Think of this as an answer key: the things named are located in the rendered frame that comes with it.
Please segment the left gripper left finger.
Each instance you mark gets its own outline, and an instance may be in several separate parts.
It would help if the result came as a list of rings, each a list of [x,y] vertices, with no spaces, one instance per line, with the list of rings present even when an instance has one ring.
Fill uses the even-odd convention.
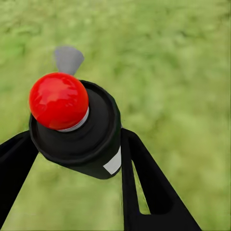
[[[29,130],[0,145],[0,230],[38,153]]]

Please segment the pesticide atomizer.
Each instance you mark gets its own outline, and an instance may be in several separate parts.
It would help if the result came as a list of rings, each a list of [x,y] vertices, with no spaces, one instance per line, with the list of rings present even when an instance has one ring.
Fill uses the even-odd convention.
[[[54,51],[58,73],[41,77],[29,93],[32,142],[45,159],[107,180],[121,169],[121,114],[96,83],[74,75],[84,61],[75,47]]]

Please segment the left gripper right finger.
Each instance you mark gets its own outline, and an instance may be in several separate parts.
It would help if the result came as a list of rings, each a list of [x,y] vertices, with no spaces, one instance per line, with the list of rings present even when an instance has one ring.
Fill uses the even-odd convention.
[[[140,137],[121,129],[124,231],[202,231]],[[140,212],[132,162],[150,215]]]

